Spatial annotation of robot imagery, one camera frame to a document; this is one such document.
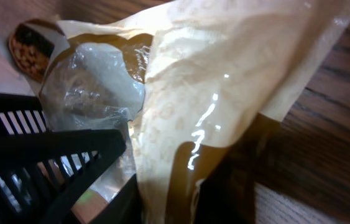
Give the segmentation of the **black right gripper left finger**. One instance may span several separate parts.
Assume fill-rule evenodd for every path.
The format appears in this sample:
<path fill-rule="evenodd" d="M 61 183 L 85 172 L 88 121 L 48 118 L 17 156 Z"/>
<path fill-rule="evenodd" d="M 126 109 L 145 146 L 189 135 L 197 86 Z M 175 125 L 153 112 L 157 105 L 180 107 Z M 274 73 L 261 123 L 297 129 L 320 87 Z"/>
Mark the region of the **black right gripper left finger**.
<path fill-rule="evenodd" d="M 134 174 L 91 224 L 141 224 L 142 202 Z"/>

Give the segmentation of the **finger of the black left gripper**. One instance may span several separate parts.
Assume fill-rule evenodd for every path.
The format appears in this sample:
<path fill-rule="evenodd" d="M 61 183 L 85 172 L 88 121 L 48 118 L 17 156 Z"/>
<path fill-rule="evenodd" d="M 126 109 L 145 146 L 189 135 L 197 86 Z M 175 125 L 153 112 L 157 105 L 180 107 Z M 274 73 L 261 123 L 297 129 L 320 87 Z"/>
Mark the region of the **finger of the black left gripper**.
<path fill-rule="evenodd" d="M 37 98 L 0 93 L 0 223 L 60 223 L 125 148 L 118 130 L 51 132 Z"/>

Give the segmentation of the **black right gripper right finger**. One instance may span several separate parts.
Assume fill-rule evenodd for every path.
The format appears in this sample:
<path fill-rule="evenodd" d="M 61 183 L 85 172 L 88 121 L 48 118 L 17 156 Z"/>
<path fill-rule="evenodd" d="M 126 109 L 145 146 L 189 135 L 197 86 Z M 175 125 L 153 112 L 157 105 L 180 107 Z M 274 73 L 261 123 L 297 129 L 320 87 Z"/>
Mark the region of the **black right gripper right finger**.
<path fill-rule="evenodd" d="M 204 181 L 196 210 L 199 224 L 255 223 L 254 156 L 228 156 Z"/>

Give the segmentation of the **white brown snack wrapper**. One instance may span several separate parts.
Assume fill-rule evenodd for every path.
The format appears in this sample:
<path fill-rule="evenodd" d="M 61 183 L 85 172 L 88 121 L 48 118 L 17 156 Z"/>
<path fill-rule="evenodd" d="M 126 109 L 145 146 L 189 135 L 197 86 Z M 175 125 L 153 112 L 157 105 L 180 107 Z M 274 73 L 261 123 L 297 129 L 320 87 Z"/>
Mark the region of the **white brown snack wrapper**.
<path fill-rule="evenodd" d="M 146 223 L 194 223 L 201 186 L 261 150 L 350 23 L 350 1 L 172 1 L 108 25 L 19 24 L 16 65 L 55 130 L 125 127 Z"/>

